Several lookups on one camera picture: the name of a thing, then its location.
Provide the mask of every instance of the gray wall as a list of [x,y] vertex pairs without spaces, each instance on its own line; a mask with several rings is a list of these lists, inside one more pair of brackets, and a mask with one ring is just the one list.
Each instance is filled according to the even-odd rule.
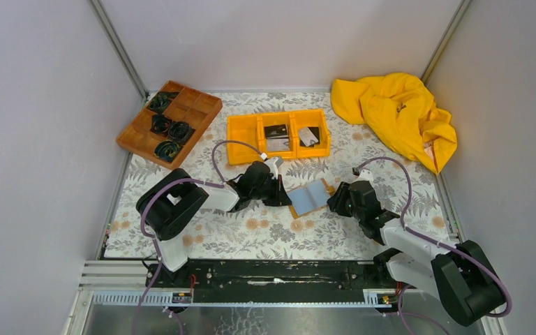
[[328,89],[424,71],[459,0],[104,0],[148,89]]
[[0,334],[57,334],[139,98],[87,1],[0,1]]
[[509,333],[536,334],[536,1],[474,1],[430,88],[454,115],[463,231],[512,293]]

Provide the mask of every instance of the yellow bag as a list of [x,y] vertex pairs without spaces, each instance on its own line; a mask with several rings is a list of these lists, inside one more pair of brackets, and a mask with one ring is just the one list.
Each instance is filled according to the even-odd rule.
[[336,79],[332,107],[349,124],[368,124],[391,150],[436,174],[457,149],[451,114],[436,107],[431,92],[413,75]]

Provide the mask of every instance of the table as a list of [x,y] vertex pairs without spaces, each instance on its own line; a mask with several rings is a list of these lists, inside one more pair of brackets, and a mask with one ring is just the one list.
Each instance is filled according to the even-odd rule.
[[[334,187],[352,181],[352,167],[367,158],[388,156],[408,169],[413,185],[408,225],[437,238],[447,238],[447,228],[435,188],[435,177],[422,164],[402,158],[386,148],[367,125],[350,125],[334,114],[329,93],[221,93],[223,109],[181,165],[196,179],[219,182],[211,163],[212,147],[226,139],[227,116],[322,108],[332,134],[329,157],[285,161],[281,166],[286,189],[325,179]],[[225,178],[236,177],[248,165],[231,166],[226,147],[217,154]],[[391,162],[374,162],[373,187],[385,209],[399,213],[407,199],[407,184],[401,168]],[[139,229],[135,203],[169,170],[133,155],[119,203],[105,242],[104,258],[146,258],[154,254],[151,240]],[[294,219],[288,207],[265,207],[252,202],[240,212],[199,212],[183,237],[190,258],[370,260],[385,249],[367,239],[354,218],[344,218],[326,208]]]

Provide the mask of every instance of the yellow storage box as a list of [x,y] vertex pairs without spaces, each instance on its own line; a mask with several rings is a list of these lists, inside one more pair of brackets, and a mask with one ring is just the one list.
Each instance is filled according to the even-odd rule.
[[[288,151],[267,151],[264,127],[285,124],[289,135]],[[318,127],[320,142],[313,147],[301,146],[298,130],[304,127]],[[329,156],[330,134],[323,110],[297,110],[293,112],[235,115],[227,117],[227,139],[253,145],[268,157],[283,159]],[[227,144],[229,164],[244,164],[261,161],[258,154],[240,144]]]

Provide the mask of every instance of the yellow fabric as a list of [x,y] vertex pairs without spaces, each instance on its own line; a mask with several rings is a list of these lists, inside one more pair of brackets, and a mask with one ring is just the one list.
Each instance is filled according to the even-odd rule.
[[[407,73],[336,79],[332,107],[349,124],[368,124],[385,145],[438,174],[457,149],[451,114],[436,107],[422,81]],[[430,146],[429,154],[425,145]]]

